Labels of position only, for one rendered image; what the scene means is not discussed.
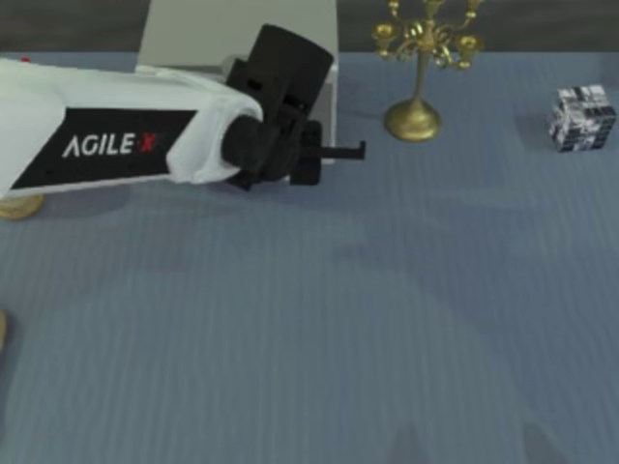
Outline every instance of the tan round object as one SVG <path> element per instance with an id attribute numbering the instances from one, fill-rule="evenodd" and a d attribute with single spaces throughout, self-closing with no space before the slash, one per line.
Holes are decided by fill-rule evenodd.
<path id="1" fill-rule="evenodd" d="M 37 213 L 43 206 L 44 196 L 33 195 L 0 200 L 0 218 L 19 220 Z"/>
<path id="2" fill-rule="evenodd" d="M 0 352 L 7 338 L 7 313 L 0 309 Z"/>

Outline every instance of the red letter x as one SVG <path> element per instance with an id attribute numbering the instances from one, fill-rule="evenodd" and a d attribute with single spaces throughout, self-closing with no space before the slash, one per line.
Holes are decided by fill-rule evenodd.
<path id="1" fill-rule="evenodd" d="M 141 153 L 145 153 L 145 152 L 152 152 L 154 145 L 155 145 L 155 139 L 157 138 L 157 135 L 153 132 L 144 132 L 142 134 L 142 140 L 140 142 L 139 145 L 139 151 Z"/>

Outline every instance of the table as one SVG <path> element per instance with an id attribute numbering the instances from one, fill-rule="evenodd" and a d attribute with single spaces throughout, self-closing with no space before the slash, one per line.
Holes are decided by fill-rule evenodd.
<path id="1" fill-rule="evenodd" d="M 617 137 L 558 154 L 544 117 L 561 86 L 619 102 L 619 55 L 431 71 L 445 127 L 414 146 L 380 124 L 413 70 L 341 62 L 368 159 L 319 188 L 104 188 L 0 223 L 0 462 L 616 462 Z"/>

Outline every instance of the candelabra stem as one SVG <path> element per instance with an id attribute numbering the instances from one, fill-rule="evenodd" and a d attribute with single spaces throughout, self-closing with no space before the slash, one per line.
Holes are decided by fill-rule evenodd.
<path id="1" fill-rule="evenodd" d="M 417 55 L 417 78 L 411 100 L 392 106 L 385 115 L 385 127 L 397 139 L 423 142 L 438 134 L 441 118 L 438 112 L 422 100 L 427 65 L 431 52 L 420 50 Z"/>

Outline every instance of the agile-x logo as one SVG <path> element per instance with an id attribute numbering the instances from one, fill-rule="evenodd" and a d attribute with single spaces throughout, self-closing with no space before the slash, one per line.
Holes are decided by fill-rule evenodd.
<path id="1" fill-rule="evenodd" d="M 155 132 L 74 135 L 63 152 L 62 158 L 114 157 L 150 153 L 157 147 L 159 138 Z"/>

